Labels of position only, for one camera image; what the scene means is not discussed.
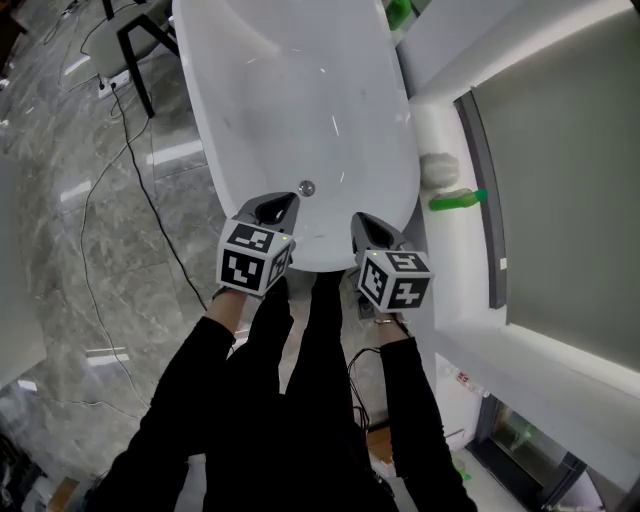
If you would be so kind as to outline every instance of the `black pants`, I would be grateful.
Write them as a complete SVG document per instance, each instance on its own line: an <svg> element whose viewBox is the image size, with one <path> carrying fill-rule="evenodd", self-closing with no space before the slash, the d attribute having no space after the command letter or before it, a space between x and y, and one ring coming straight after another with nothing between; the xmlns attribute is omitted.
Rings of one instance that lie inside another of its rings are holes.
<svg viewBox="0 0 640 512"><path fill-rule="evenodd" d="M309 322L300 354L287 386L286 398L295 408L321 411L337 424L353 423L353 406L347 365L340 343L342 272L319 274L311 294ZM226 364L230 398L236 404L255 404L279 393L278 365L293 325L283 279L258 308L247 342Z"/></svg>

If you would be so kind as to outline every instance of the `chair leg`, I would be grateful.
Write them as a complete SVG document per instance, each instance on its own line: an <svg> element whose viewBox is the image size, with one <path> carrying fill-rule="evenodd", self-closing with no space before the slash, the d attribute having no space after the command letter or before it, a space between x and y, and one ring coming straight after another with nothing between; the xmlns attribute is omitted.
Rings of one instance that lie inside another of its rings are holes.
<svg viewBox="0 0 640 512"><path fill-rule="evenodd" d="M152 118L155 115L155 112L153 111L153 107L151 106L151 100L149 99L149 95L147 94L147 89L144 86L144 81L142 80L142 75L140 74L140 68L138 68L136 56L133 53L133 48L131 48L129 35L122 32L118 33L118 40L120 42L120 47L122 48L124 60L127 63L129 72L131 73L133 84L136 86L138 95L140 96L140 101L142 101L142 105L147 112L147 116L149 116L149 118Z"/></svg>
<svg viewBox="0 0 640 512"><path fill-rule="evenodd" d="M165 34L153 21L146 16L142 16L140 18L140 26L165 45L176 57L180 57L180 51L178 50L176 42Z"/></svg>

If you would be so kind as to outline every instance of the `black sleeve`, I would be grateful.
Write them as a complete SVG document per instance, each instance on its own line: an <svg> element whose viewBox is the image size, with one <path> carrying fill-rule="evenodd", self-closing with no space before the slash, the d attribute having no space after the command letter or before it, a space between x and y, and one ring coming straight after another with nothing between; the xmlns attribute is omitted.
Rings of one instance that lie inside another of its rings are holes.
<svg viewBox="0 0 640 512"><path fill-rule="evenodd" d="M436 399L414 338L380 349L393 461L420 511L476 512L453 467Z"/></svg>
<svg viewBox="0 0 640 512"><path fill-rule="evenodd" d="M203 453L215 418L216 392L233 334L202 318L165 370L127 450L113 462L87 510L173 511L184 485L190 455Z"/></svg>

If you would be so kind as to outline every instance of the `marble floor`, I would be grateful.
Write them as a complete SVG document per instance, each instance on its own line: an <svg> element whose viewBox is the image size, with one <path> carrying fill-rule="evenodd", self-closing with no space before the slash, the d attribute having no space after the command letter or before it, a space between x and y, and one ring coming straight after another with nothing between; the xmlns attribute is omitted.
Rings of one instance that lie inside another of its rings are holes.
<svg viewBox="0 0 640 512"><path fill-rule="evenodd" d="M22 386L14 382L0 391L0 423L53 477L100 474L110 466L202 314L141 191L131 156L123 151L118 108L112 97L98 101L91 62L80 53L89 31L104 18L101 2L88 0L43 45L68 2L23 2L15 16L29 35L20 37L10 83L0 91L0 150L21 164L20 243L48 353L20 378ZM199 150L180 61L157 49L140 68L156 116L147 119L133 87L119 92L129 133L139 134L132 144L136 162L190 278L210 297L225 216ZM176 157L176 147L191 151ZM164 151L169 148L172 158ZM110 344L87 278L128 373L108 357ZM289 275L295 324L280 365L283 389L296 362L313 279L302 272ZM349 360L370 345L372 326L358 320L346 280L342 301ZM251 299L241 326L245 336L256 307ZM384 419L377 356L359 360L357 381L373 420Z"/></svg>

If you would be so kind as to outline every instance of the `power strip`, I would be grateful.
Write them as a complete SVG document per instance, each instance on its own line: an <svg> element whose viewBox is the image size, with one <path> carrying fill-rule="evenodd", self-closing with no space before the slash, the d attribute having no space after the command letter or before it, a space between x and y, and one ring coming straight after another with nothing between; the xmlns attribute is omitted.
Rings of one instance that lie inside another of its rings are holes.
<svg viewBox="0 0 640 512"><path fill-rule="evenodd" d="M103 99L113 94L113 88L111 84L116 84L115 90L117 91L127 85L130 80L131 74L129 73L129 70L125 70L119 75L114 76L113 78L104 80L102 82L104 84L104 87L102 89L98 89L98 98Z"/></svg>

